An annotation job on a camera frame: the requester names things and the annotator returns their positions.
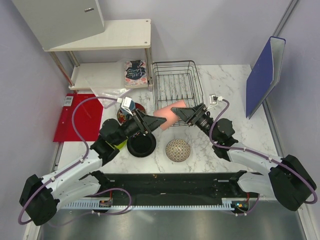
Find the red floral plate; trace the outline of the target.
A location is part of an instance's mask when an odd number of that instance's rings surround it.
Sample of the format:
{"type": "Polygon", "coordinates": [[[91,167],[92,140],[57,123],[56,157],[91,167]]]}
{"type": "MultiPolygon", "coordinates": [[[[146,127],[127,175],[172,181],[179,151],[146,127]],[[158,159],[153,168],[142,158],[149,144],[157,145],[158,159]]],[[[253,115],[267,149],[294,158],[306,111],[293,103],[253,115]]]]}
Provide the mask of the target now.
{"type": "MultiPolygon", "coordinates": [[[[138,110],[140,110],[142,113],[144,113],[144,114],[146,114],[147,112],[146,112],[146,109],[141,105],[141,104],[139,104],[139,103],[135,103],[135,108],[136,109],[138,109],[138,110]]],[[[123,112],[122,112],[122,110],[121,109],[119,109],[118,111],[117,111],[117,120],[118,120],[118,122],[122,125],[123,123],[125,123],[128,119],[130,118],[130,116],[129,115],[125,115],[125,114],[123,114],[123,112]]]]}

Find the black wire dish rack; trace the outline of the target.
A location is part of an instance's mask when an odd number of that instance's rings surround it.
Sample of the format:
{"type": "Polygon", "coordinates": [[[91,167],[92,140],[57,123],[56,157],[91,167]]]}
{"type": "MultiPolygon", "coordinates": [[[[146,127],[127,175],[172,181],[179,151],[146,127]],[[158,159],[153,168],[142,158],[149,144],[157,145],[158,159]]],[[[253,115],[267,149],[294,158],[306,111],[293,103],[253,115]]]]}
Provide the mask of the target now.
{"type": "MultiPolygon", "coordinates": [[[[186,108],[204,103],[197,66],[193,60],[158,61],[152,64],[154,110],[183,100],[186,108]]],[[[189,126],[179,119],[170,127],[189,126]]]]}

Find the green plate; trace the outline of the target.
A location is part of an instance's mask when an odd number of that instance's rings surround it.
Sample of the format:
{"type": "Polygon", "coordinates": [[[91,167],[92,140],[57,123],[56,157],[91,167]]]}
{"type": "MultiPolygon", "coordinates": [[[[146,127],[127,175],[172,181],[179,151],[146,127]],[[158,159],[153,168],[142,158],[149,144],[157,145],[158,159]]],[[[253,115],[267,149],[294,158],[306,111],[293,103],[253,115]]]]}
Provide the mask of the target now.
{"type": "Polygon", "coordinates": [[[115,145],[115,144],[111,144],[109,142],[107,142],[107,144],[113,148],[113,149],[118,149],[118,150],[121,150],[122,148],[124,148],[127,144],[127,140],[123,141],[122,143],[118,144],[118,145],[115,145]]]}

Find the tall pink cup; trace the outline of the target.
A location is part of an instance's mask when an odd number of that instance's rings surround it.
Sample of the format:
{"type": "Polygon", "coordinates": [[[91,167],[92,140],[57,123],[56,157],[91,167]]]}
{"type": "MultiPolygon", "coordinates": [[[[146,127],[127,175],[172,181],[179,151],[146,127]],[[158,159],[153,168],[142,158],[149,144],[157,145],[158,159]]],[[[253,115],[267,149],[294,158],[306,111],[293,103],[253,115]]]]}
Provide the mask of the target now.
{"type": "Polygon", "coordinates": [[[156,110],[153,115],[155,117],[162,117],[166,118],[166,122],[163,123],[160,128],[165,131],[170,126],[175,124],[177,121],[180,120],[180,118],[171,110],[171,108],[186,108],[187,105],[183,100],[176,101],[166,107],[163,107],[161,109],[156,110]]]}

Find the black plate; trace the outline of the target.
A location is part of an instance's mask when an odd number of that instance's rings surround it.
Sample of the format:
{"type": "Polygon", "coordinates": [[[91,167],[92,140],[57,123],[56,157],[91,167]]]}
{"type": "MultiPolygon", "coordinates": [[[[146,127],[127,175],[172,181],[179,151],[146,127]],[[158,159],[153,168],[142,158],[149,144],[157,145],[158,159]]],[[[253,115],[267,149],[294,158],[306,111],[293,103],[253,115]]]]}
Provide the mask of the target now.
{"type": "Polygon", "coordinates": [[[157,141],[152,133],[132,136],[127,140],[127,149],[129,153],[137,158],[144,158],[154,152],[157,141]]]}

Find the patterned bowl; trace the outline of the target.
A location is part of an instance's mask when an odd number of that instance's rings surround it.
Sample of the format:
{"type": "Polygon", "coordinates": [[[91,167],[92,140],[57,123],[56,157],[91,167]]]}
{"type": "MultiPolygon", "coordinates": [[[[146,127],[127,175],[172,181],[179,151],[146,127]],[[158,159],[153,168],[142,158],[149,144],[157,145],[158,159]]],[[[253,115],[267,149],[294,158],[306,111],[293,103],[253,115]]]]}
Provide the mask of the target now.
{"type": "Polygon", "coordinates": [[[165,154],[171,161],[181,163],[191,155],[191,147],[185,140],[176,138],[166,145],[165,154]]]}

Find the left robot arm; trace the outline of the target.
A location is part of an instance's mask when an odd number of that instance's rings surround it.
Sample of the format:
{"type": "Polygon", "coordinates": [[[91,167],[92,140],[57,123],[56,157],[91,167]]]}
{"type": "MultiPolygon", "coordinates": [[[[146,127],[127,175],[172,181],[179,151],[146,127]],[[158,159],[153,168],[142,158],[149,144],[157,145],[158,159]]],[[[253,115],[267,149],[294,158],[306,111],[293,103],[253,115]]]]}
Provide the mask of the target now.
{"type": "Polygon", "coordinates": [[[84,156],[55,172],[42,177],[33,174],[27,178],[19,199],[22,210],[18,223],[32,222],[41,226],[73,201],[95,194],[106,196],[110,185],[98,179],[98,169],[116,157],[120,152],[117,146],[126,139],[137,134],[150,134],[166,121],[164,117],[147,115],[140,110],[134,110],[131,118],[123,124],[114,118],[105,120],[97,140],[92,145],[85,145],[84,156]]]}

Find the blue cup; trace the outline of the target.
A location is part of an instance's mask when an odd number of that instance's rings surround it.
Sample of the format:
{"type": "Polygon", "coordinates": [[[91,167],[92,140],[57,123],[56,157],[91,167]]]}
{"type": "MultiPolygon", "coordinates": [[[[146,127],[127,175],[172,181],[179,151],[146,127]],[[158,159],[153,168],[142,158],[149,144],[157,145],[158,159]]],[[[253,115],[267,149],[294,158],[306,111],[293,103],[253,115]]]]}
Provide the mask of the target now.
{"type": "Polygon", "coordinates": [[[135,108],[136,108],[135,102],[134,102],[134,101],[131,101],[130,106],[129,106],[129,109],[130,109],[131,111],[133,111],[135,108]]]}

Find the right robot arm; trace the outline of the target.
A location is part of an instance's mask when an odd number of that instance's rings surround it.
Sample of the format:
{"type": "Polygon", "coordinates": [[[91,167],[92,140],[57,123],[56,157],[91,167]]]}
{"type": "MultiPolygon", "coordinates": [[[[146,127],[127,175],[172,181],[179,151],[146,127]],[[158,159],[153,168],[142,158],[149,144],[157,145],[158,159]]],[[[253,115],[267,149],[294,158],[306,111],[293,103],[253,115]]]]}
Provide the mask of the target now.
{"type": "Polygon", "coordinates": [[[219,158],[254,171],[239,173],[229,184],[233,196],[240,197],[245,192],[271,196],[290,211],[297,211],[302,204],[317,203],[317,185],[297,157],[272,156],[247,147],[233,137],[232,121],[220,114],[212,118],[203,103],[189,108],[172,107],[171,111],[203,131],[219,158]]]}

